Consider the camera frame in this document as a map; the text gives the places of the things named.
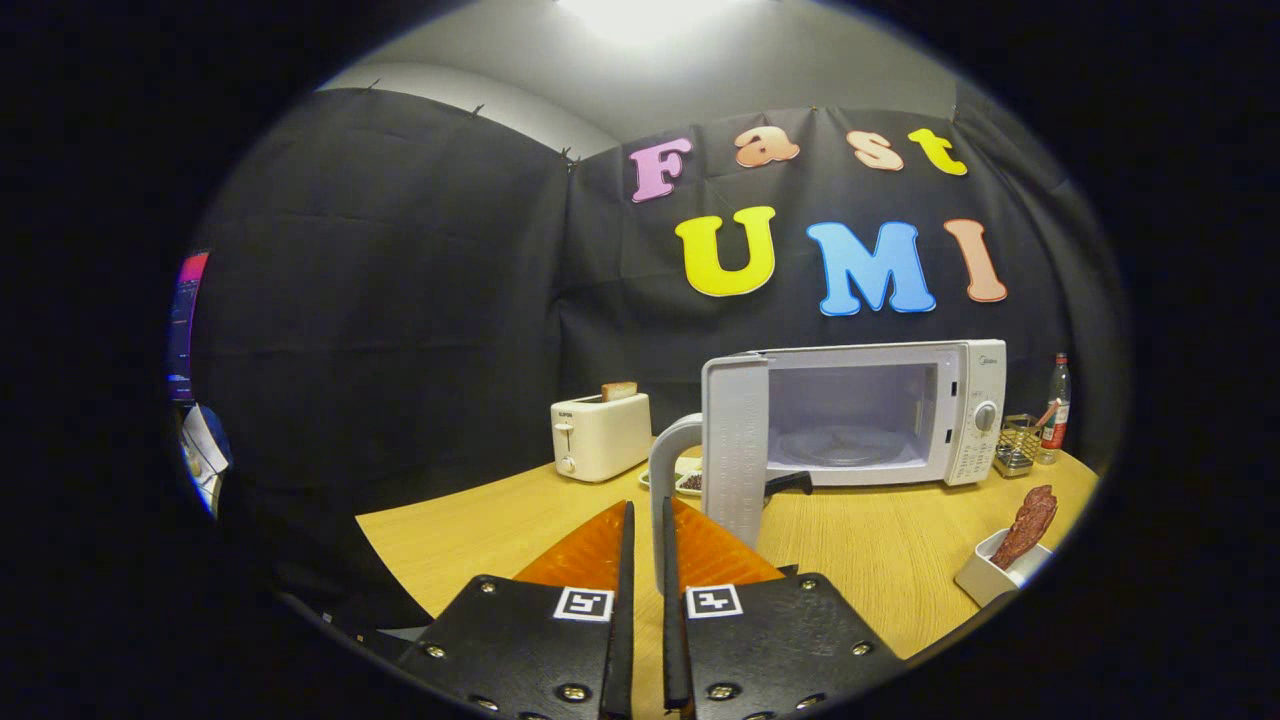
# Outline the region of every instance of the white handle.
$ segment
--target white handle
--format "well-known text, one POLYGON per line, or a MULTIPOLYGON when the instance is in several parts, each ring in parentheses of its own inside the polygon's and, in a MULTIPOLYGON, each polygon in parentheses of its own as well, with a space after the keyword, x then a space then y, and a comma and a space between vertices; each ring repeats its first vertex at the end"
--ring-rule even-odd
POLYGON ((653 521, 653 569, 658 580, 658 593, 662 593, 663 541, 662 506, 671 502, 676 489, 676 459, 690 447, 703 442, 703 414, 694 413, 672 423, 658 436, 649 448, 649 515, 653 521))

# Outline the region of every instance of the ceiling light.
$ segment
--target ceiling light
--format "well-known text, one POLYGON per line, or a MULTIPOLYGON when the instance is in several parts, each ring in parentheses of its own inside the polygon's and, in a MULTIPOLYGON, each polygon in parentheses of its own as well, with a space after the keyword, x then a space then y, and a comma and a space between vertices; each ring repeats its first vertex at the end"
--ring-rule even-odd
POLYGON ((759 0, 556 0, 591 31, 621 45, 657 45, 735 6, 759 0))

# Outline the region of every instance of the red label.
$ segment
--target red label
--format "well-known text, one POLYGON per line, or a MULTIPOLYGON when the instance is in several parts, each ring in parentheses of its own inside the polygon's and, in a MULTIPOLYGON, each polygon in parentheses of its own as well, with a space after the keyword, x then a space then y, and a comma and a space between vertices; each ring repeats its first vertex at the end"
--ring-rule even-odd
POLYGON ((1066 423, 1046 427, 1043 439, 1041 441, 1041 447, 1047 450, 1061 448, 1062 436, 1065 434, 1066 434, 1066 423))

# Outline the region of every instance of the microwave knob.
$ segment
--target microwave knob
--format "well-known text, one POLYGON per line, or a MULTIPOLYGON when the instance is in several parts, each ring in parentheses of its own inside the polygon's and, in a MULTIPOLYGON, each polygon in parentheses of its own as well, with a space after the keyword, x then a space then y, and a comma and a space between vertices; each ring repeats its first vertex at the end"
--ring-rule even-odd
POLYGON ((973 414, 973 424, 982 432, 989 430, 996 424, 996 404, 988 400, 979 405, 973 414))

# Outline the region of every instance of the yellow letter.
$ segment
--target yellow letter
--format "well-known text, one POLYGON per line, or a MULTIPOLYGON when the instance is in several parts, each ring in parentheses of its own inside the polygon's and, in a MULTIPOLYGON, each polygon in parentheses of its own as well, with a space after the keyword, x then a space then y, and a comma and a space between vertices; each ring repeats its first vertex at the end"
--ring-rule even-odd
POLYGON ((685 275, 689 284, 703 295, 723 297, 745 295, 769 282, 773 277, 773 236, 769 218, 773 208, 744 208, 733 213, 733 222, 746 229, 749 260, 741 270, 726 270, 719 264, 716 231, 721 219, 716 215, 694 218, 676 225, 676 234, 685 241, 685 275))
POLYGON ((773 126, 751 128, 737 136, 733 145, 737 151, 737 164, 744 168, 759 168, 773 160, 790 160, 800 154, 800 146, 787 138, 786 131, 773 126))
POLYGON ((960 243, 960 254, 969 268, 969 299, 975 302, 998 302, 1009 297, 1009 288, 996 277, 991 265, 987 243, 982 240, 982 223, 977 220, 947 220, 942 227, 960 243))
POLYGON ((852 131, 845 140, 854 146, 854 158, 877 170, 901 170, 902 156, 888 147, 888 141, 878 132, 852 131))
POLYGON ((933 167, 943 173, 950 176, 963 176, 969 172, 969 168, 964 167, 964 163, 952 160, 951 156, 947 155, 947 147, 951 147, 951 141, 933 135, 933 131, 920 128, 906 136, 906 138, 919 142, 920 147, 924 149, 924 155, 929 158, 933 167))

